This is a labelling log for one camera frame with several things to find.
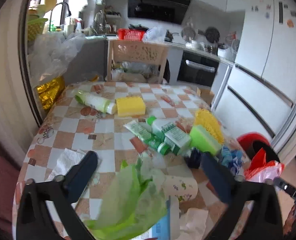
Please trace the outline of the spray bottle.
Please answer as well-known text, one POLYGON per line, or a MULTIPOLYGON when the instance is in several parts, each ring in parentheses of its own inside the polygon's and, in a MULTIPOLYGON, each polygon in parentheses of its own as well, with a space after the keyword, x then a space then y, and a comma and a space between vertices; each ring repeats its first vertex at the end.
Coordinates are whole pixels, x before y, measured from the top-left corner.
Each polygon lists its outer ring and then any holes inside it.
POLYGON ((81 18, 75 19, 75 32, 76 33, 82 32, 82 19, 81 18))

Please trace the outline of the black sink faucet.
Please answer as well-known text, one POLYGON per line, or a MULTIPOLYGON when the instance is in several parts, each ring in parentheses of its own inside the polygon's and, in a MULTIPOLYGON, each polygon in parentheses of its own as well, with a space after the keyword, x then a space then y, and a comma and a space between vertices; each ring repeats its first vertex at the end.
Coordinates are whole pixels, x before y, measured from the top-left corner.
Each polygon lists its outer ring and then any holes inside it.
POLYGON ((60 2, 50 11, 48 31, 55 31, 56 28, 63 29, 66 17, 70 17, 71 11, 67 2, 60 2))

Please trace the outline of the red plastic stool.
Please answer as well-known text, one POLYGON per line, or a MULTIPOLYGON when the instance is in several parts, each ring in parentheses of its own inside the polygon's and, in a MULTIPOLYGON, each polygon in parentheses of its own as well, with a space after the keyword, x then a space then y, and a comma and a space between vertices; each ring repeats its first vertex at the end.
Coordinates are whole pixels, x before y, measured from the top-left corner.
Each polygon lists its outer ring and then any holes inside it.
POLYGON ((242 147, 242 149, 245 152, 250 148, 252 143, 256 140, 261 141, 261 142, 270 146, 270 143, 266 139, 266 137, 260 133, 257 133, 257 132, 245 133, 245 134, 242 134, 241 136, 237 137, 237 142, 239 143, 239 145, 242 147))

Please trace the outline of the clear plastic bag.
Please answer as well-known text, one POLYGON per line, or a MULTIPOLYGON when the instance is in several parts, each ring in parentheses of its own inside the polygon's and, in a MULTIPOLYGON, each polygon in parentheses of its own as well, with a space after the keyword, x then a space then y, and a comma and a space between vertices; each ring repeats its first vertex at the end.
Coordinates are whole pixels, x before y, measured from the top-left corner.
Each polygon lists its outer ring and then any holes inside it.
POLYGON ((49 32, 38 36, 28 55, 30 82, 38 87, 67 72, 68 65, 85 42, 83 33, 49 32))

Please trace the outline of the white green lotion bottle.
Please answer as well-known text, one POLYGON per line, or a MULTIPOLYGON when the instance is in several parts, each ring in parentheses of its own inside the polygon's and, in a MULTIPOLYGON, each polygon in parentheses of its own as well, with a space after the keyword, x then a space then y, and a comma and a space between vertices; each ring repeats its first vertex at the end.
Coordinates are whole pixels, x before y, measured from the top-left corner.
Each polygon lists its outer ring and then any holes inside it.
POLYGON ((117 111, 116 103, 91 92, 78 90, 75 99, 78 103, 96 109, 102 113, 113 115, 117 111))

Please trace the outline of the green hand cream tube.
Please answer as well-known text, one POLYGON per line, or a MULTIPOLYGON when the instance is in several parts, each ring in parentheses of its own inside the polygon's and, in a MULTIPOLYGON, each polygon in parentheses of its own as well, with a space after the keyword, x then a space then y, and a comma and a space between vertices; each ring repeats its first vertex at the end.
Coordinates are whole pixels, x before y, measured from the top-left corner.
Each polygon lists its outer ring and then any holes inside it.
POLYGON ((148 147, 162 155, 167 155, 171 151, 170 146, 167 143, 163 142, 156 135, 143 128, 143 126, 135 120, 124 124, 124 128, 133 133, 148 147))

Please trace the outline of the red orange plastic bag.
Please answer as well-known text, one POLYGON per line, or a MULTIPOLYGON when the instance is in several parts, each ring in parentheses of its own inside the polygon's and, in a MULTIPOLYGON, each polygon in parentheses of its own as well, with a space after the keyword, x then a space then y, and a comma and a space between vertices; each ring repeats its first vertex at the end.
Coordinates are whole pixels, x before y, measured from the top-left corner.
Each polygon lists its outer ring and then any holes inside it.
POLYGON ((265 161, 265 154, 260 150, 252 159, 249 168, 244 171, 247 181, 264 183, 266 180, 273 180, 280 177, 285 165, 277 161, 265 161))

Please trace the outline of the blue white mask box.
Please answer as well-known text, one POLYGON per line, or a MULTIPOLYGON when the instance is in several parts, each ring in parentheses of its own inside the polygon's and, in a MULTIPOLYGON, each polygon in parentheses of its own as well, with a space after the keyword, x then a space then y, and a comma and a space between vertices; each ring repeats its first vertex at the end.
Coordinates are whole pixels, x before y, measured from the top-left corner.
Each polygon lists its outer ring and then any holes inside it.
POLYGON ((180 235, 180 210, 176 197, 169 197, 166 202, 167 214, 154 226, 133 239, 177 239, 180 235))

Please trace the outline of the white tissue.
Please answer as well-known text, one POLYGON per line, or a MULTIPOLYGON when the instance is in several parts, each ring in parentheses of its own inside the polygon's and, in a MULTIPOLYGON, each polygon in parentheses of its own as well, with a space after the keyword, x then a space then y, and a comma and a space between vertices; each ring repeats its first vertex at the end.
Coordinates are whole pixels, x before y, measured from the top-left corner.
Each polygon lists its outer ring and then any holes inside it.
POLYGON ((208 211, 189 208, 180 218, 179 240, 202 240, 206 230, 208 211))

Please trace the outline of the black range hood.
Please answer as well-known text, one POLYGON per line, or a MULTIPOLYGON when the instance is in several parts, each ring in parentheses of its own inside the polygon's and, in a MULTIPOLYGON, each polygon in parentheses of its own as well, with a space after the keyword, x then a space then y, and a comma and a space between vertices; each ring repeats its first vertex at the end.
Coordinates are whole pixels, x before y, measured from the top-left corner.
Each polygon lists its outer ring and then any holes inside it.
POLYGON ((182 24, 192 0, 128 0, 128 17, 182 24))

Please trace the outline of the floral paper cup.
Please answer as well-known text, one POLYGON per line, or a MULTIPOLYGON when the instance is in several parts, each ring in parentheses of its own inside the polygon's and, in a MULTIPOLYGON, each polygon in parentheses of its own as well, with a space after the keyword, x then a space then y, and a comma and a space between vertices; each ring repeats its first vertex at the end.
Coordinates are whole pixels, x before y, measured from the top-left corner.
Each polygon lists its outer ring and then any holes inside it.
POLYGON ((179 202, 193 200, 198 194, 198 184, 193 177, 167 175, 162 188, 167 196, 176 197, 179 202))

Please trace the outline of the red plastic basket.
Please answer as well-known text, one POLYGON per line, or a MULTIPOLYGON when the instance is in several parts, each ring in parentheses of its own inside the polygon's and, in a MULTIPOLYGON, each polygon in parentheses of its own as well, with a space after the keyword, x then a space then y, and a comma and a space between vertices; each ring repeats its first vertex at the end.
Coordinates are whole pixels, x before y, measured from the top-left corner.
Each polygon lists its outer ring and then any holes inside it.
POLYGON ((118 34, 119 40, 142 41, 145 32, 141 30, 121 28, 121 29, 118 29, 117 34, 118 34))

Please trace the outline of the white refrigerator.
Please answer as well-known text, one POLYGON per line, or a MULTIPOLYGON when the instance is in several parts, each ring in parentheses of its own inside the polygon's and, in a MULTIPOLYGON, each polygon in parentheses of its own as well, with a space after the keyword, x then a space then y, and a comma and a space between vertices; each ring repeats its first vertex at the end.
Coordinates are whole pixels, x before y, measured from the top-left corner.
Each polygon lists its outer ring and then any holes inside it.
POLYGON ((296 2, 244 4, 235 64, 213 110, 233 137, 257 132, 279 152, 296 129, 296 2))

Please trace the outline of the black built-in oven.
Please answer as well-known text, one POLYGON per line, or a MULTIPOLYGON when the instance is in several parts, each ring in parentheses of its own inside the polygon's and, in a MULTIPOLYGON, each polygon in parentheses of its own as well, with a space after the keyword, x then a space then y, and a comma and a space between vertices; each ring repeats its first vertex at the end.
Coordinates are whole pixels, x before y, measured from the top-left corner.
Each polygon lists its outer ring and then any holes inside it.
POLYGON ((218 61, 184 51, 177 80, 204 87, 211 87, 216 77, 218 67, 218 61))

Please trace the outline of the dark foil wrapper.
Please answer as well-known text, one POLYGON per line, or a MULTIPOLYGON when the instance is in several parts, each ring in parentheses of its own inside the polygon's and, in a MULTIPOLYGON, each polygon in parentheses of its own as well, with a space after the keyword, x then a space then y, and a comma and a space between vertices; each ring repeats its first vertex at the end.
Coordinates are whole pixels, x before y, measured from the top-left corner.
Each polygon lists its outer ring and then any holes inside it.
POLYGON ((199 169, 201 165, 201 152, 197 148, 192 148, 190 155, 184 157, 189 168, 199 169))

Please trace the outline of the light green plastic bag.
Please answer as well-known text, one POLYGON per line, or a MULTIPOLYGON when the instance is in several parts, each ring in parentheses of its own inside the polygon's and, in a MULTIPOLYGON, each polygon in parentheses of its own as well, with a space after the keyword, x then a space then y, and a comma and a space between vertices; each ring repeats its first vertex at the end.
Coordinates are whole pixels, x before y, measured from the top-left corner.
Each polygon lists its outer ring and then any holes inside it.
POLYGON ((84 224, 95 239, 132 239, 167 214, 164 173, 143 153, 135 164, 122 163, 103 196, 97 219, 84 224))

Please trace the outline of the white rice cooker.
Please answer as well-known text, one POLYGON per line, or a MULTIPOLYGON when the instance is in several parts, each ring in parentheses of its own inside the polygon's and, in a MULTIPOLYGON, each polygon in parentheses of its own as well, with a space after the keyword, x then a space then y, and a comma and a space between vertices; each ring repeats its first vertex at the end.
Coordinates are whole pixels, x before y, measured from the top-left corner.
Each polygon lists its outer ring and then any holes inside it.
POLYGON ((235 60, 235 54, 234 54, 233 49, 230 46, 227 46, 225 44, 221 44, 218 46, 217 56, 222 57, 228 61, 235 60))

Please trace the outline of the cooking pot on stove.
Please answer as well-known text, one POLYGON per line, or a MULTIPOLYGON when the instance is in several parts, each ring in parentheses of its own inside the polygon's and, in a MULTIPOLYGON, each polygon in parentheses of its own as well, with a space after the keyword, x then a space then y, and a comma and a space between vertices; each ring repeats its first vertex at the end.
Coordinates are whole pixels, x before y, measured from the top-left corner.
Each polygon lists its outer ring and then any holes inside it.
POLYGON ((179 35, 179 33, 172 33, 167 29, 164 41, 165 42, 172 42, 174 36, 178 36, 178 35, 179 35))

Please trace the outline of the white paper napkin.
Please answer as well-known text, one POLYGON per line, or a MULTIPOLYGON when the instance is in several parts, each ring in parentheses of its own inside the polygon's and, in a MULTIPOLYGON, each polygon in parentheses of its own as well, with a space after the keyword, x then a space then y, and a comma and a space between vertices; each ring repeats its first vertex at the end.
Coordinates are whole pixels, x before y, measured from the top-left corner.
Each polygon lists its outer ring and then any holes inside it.
POLYGON ((45 181, 53 180, 57 175, 66 175, 66 173, 77 165, 85 156, 85 152, 81 150, 72 151, 66 148, 56 161, 55 168, 45 181))

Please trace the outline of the green white shampoo bottle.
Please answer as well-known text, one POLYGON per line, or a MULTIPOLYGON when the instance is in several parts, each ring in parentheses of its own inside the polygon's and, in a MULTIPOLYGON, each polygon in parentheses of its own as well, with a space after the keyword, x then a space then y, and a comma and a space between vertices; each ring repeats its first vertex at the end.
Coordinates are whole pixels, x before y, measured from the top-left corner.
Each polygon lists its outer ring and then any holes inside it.
POLYGON ((182 155, 189 150, 191 137, 175 123, 153 115, 147 118, 146 122, 151 126, 152 133, 168 144, 175 155, 182 155))

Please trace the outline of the gold foil bag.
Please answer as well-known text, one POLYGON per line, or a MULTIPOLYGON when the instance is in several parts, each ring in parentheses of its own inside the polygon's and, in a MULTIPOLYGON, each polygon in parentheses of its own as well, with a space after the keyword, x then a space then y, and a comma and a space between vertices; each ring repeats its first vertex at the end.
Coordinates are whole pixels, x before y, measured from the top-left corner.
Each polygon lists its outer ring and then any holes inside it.
POLYGON ((65 89, 63 76, 56 77, 51 81, 37 87, 38 96, 43 110, 48 113, 53 104, 65 89))

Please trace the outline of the green plastic basket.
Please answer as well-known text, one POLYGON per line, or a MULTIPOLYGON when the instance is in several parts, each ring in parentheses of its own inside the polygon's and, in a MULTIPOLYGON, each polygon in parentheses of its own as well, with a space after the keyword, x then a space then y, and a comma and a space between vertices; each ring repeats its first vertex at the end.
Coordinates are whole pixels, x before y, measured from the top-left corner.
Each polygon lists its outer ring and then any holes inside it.
POLYGON ((34 41, 38 35, 41 35, 47 21, 47 18, 38 18, 36 20, 28 21, 27 40, 34 41))

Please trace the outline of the blue plastic bag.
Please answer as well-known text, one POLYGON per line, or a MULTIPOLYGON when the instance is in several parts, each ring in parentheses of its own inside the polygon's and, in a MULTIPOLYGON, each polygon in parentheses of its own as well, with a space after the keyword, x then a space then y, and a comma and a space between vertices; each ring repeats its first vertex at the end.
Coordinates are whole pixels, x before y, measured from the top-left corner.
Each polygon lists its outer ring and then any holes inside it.
POLYGON ((234 176, 239 174, 243 165, 241 150, 230 150, 228 146, 223 145, 218 158, 219 163, 226 167, 234 176))

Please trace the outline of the cardboard box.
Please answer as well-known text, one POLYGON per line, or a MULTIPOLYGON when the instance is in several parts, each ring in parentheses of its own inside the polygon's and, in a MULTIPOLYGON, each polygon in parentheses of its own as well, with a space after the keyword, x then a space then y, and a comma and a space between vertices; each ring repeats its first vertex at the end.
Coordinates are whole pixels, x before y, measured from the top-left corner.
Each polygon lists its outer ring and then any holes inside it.
POLYGON ((209 89, 200 89, 197 88, 197 94, 199 97, 201 97, 209 106, 211 106, 212 101, 215 97, 215 95, 212 93, 209 89))

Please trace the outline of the yellow sponge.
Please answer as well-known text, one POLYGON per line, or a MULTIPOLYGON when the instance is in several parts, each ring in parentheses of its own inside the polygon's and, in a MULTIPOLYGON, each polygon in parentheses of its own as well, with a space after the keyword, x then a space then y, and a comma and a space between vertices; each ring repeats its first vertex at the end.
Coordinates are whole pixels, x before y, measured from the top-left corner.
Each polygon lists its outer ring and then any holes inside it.
POLYGON ((146 105, 139 96, 118 98, 116 103, 119 117, 144 115, 146 112, 146 105))

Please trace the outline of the black trash bin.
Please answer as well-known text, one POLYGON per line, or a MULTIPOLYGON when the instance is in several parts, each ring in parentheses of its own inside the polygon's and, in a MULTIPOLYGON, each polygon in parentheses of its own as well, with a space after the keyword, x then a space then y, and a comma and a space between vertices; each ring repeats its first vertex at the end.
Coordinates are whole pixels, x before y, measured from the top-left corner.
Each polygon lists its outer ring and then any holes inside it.
POLYGON ((270 147, 270 145, 266 144, 260 140, 254 140, 251 145, 246 150, 247 156, 252 160, 254 156, 260 151, 263 150, 265 154, 265 161, 268 163, 269 161, 277 161, 280 163, 280 159, 276 152, 270 147))

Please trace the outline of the white plastic bag on counter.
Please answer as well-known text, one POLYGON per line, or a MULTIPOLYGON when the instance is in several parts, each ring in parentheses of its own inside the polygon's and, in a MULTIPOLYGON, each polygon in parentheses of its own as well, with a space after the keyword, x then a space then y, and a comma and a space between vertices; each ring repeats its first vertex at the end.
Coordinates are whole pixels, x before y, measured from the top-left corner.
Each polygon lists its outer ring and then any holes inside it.
POLYGON ((146 43, 164 43, 165 36, 166 30, 163 27, 153 27, 145 32, 142 41, 146 43))

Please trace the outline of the yellow mesh scrubber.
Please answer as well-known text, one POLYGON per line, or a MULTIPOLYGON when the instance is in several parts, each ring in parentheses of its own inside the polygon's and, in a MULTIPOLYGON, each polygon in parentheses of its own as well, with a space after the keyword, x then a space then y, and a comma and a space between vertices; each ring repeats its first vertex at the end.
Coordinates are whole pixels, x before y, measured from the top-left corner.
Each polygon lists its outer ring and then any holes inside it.
POLYGON ((224 136, 221 132, 220 124, 215 116, 207 109, 200 108, 194 115, 194 126, 201 125, 210 135, 212 135, 218 143, 224 144, 224 136))

